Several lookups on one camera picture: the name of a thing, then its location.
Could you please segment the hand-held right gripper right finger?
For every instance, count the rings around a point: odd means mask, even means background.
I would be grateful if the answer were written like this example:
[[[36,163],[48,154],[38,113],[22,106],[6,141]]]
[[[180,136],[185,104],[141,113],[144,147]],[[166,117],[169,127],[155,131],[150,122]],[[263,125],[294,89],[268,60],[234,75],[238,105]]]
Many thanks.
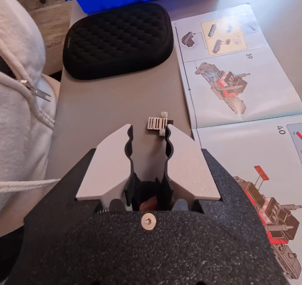
[[[218,201],[221,195],[200,145],[172,124],[165,128],[164,202]]]

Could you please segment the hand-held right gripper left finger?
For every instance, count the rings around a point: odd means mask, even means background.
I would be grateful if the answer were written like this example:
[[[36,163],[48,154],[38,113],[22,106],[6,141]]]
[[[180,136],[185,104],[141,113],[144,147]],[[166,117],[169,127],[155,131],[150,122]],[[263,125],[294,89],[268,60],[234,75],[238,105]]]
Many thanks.
[[[108,208],[114,199],[126,204],[124,189],[133,174],[131,155],[133,126],[126,124],[107,136],[97,147],[76,194],[79,201],[100,200]]]

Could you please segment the open lego instruction booklet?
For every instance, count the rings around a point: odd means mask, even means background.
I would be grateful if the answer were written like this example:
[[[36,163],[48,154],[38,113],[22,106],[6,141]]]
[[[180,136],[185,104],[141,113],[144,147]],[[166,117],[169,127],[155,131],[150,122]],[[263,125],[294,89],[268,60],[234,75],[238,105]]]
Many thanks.
[[[249,4],[172,21],[192,134],[242,187],[301,284],[301,100]]]

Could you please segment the person's right hand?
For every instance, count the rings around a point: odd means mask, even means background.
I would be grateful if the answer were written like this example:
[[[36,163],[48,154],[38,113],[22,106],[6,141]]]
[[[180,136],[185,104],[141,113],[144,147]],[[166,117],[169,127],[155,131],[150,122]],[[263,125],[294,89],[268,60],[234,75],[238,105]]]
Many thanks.
[[[139,211],[155,211],[158,208],[157,196],[153,196],[141,203],[139,206]]]

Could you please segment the black quilted case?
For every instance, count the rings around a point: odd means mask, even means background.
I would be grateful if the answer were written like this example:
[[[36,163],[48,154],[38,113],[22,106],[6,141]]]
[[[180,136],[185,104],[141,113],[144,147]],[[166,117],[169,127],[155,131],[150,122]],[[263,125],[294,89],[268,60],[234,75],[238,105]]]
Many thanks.
[[[74,79],[96,80],[156,67],[173,47],[168,12],[156,3],[136,3],[75,22],[66,34],[62,60]]]

